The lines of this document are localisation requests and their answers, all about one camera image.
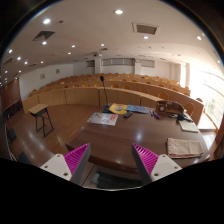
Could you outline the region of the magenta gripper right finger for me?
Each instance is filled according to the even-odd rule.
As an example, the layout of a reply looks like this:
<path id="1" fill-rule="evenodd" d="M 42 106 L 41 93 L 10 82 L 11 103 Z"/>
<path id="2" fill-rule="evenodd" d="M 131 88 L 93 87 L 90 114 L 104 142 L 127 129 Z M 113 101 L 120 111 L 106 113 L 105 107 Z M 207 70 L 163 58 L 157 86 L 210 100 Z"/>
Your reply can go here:
<path id="1" fill-rule="evenodd" d="M 157 155 L 135 143 L 132 144 L 132 155 L 143 185 L 181 170 L 181 167 L 166 154 Z"/>

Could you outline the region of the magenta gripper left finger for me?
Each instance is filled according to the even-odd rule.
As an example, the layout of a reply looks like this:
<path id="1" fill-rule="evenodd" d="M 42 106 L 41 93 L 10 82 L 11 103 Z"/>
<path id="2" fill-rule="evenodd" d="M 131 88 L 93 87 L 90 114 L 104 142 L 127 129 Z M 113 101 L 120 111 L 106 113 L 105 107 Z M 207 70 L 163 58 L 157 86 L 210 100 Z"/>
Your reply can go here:
<path id="1" fill-rule="evenodd" d="M 91 146 L 87 143 L 72 149 L 65 155 L 55 154 L 41 166 L 41 169 L 74 184 L 79 184 L 90 154 Z"/>

